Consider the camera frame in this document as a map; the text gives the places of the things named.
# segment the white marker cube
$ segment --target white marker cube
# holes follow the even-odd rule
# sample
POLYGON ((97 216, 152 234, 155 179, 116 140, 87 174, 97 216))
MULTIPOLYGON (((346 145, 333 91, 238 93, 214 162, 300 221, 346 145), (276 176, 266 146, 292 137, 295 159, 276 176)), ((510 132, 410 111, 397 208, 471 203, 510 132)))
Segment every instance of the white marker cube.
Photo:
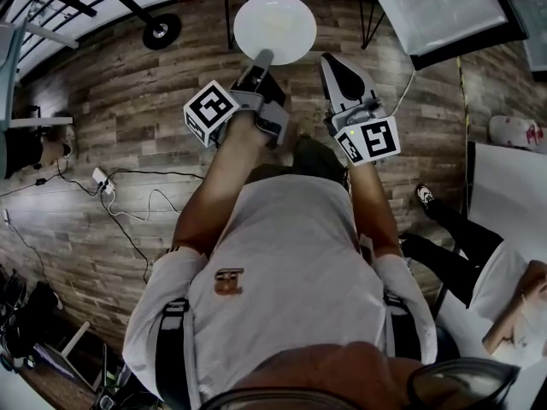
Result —
POLYGON ((334 139, 354 166, 401 153, 393 116, 343 127, 334 139))
POLYGON ((211 133, 232 117, 239 103, 212 80, 185 106, 185 123, 205 147, 212 143, 211 133))

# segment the white plate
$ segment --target white plate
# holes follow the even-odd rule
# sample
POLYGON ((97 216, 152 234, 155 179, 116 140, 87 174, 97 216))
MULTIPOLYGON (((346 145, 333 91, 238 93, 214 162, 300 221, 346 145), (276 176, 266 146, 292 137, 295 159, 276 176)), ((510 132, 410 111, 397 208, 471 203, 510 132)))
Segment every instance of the white plate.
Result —
POLYGON ((317 25, 300 0, 249 0, 239 10, 233 32, 251 59, 264 49, 273 52, 272 65, 299 60, 314 45, 317 25))

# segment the hand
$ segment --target hand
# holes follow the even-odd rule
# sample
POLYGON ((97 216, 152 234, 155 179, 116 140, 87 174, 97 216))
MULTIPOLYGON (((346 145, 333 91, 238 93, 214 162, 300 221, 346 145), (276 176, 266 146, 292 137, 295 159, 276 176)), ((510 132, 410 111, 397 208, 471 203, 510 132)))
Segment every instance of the hand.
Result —
POLYGON ((252 111, 239 111, 228 123, 226 140, 243 147, 260 149, 265 146, 270 136, 255 125, 255 115, 252 111))
POLYGON ((526 299, 536 299, 540 294, 547 292, 547 278, 536 279, 523 290, 526 299))

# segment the forearm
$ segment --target forearm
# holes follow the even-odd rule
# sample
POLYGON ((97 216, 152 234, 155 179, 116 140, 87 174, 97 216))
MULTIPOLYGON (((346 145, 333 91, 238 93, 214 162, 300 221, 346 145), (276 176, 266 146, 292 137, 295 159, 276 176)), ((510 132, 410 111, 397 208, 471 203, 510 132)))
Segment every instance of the forearm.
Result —
POLYGON ((205 180, 182 210, 173 246, 189 246, 209 256, 217 244, 256 163, 259 147, 227 138, 205 180))
POLYGON ((373 240, 377 257, 401 256, 397 222, 393 217, 384 187, 372 163, 350 165, 351 195, 357 233, 373 240))
POLYGON ((513 296, 509 305, 502 311, 502 314, 492 324, 491 329, 482 339, 482 343, 489 354, 496 351, 502 340, 509 340, 513 335, 516 320, 522 313, 524 302, 521 296, 513 296))

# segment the person's arm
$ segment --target person's arm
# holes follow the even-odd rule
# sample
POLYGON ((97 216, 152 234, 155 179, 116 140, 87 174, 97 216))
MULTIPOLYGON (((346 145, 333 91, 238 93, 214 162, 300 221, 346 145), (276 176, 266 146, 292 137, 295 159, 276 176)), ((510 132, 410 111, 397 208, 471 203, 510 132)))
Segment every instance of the person's arm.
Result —
POLYGON ((546 278, 547 265, 541 261, 531 261, 516 286, 511 302, 482 339, 489 354, 493 354, 502 341, 509 340, 513 336, 513 329, 522 314, 525 302, 534 302, 541 291, 546 290, 546 278))
POLYGON ((376 168, 372 162, 359 167, 350 161, 348 164, 357 234, 372 239, 377 258, 388 254, 402 256, 397 222, 376 168))
POLYGON ((268 136, 254 124, 252 113, 230 120, 205 180, 182 210, 173 246, 186 246, 210 256, 268 136))

